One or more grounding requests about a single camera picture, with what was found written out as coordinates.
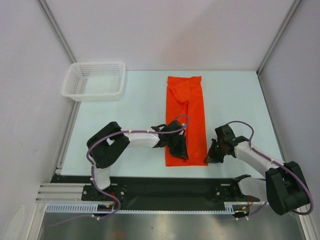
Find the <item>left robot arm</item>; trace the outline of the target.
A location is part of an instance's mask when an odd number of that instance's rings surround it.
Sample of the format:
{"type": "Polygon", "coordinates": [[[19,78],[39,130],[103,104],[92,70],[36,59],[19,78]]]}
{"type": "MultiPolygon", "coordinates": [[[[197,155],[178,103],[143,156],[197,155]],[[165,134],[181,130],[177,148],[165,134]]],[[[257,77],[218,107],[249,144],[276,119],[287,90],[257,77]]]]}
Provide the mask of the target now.
{"type": "Polygon", "coordinates": [[[99,200],[109,197],[111,166],[127,148],[167,147],[172,157],[187,160],[186,128],[186,124],[176,119],[169,124],[143,130],[124,130],[116,121],[108,123],[86,143],[86,157],[91,164],[91,181],[94,185],[92,194],[99,200]]]}

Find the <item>orange t shirt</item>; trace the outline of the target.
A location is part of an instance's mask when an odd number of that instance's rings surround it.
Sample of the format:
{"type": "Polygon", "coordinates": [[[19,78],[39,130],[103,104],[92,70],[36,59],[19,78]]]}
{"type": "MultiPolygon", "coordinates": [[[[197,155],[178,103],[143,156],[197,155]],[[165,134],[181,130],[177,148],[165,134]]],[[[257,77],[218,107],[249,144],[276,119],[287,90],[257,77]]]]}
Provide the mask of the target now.
{"type": "Polygon", "coordinates": [[[201,76],[176,77],[169,76],[166,90],[165,123],[169,124],[175,118],[180,123],[189,125],[186,128],[186,148],[188,159],[174,157],[169,149],[165,150],[165,164],[167,167],[207,166],[207,136],[205,122],[205,106],[201,76]]]}

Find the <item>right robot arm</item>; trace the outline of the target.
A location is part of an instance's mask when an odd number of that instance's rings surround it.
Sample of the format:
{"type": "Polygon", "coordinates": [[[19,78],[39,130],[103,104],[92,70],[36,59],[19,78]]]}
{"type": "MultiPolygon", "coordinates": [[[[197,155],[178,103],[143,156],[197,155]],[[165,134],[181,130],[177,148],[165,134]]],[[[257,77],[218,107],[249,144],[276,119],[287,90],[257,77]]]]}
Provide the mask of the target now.
{"type": "Polygon", "coordinates": [[[280,216],[289,212],[307,216],[313,212],[315,203],[299,164],[267,155],[253,145],[252,136],[236,136],[228,123],[217,127],[215,133],[206,163],[223,163],[226,156],[232,156],[263,176],[263,179],[250,175],[240,177],[230,188],[235,200],[242,201],[248,195],[256,197],[267,202],[280,216]]]}

